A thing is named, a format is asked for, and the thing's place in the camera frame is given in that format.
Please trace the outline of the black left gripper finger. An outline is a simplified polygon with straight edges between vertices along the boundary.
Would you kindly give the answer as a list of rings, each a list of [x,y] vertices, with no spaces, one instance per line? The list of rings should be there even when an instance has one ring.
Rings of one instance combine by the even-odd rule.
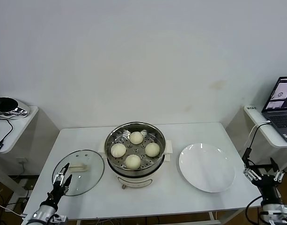
[[[54,177],[52,184],[63,185],[65,174],[68,171],[70,163],[67,163]]]
[[[68,192],[68,190],[69,190],[69,185],[70,185],[70,183],[71,183],[71,180],[72,180],[72,175],[70,174],[70,175],[68,176],[68,178],[66,179],[65,183],[64,183],[64,187],[63,187],[63,189],[64,189],[64,194],[66,194],[66,193]]]

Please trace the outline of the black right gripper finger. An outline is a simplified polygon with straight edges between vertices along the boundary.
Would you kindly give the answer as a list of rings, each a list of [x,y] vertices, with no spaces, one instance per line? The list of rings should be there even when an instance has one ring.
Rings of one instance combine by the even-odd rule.
[[[278,164],[273,160],[272,157],[270,158],[270,161],[272,165],[272,170],[274,172],[274,181],[282,182],[285,172],[279,169]]]
[[[244,175],[248,178],[249,181],[258,181],[262,178],[257,173],[257,167],[256,164],[253,163],[250,159],[246,157],[242,157],[242,161],[244,163]]]

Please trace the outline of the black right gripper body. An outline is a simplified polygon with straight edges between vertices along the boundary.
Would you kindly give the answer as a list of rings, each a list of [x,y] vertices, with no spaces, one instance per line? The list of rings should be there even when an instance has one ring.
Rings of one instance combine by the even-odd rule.
[[[260,176],[261,179],[253,179],[251,183],[256,186],[262,196],[261,205],[267,204],[281,204],[281,198],[277,192],[277,186],[279,183],[271,175]]]

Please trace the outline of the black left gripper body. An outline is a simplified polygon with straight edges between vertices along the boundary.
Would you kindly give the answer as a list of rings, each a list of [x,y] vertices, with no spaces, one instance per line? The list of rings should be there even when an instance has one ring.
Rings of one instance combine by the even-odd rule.
[[[54,183],[52,191],[47,194],[47,204],[50,206],[57,206],[61,197],[64,196],[67,191],[68,186]]]

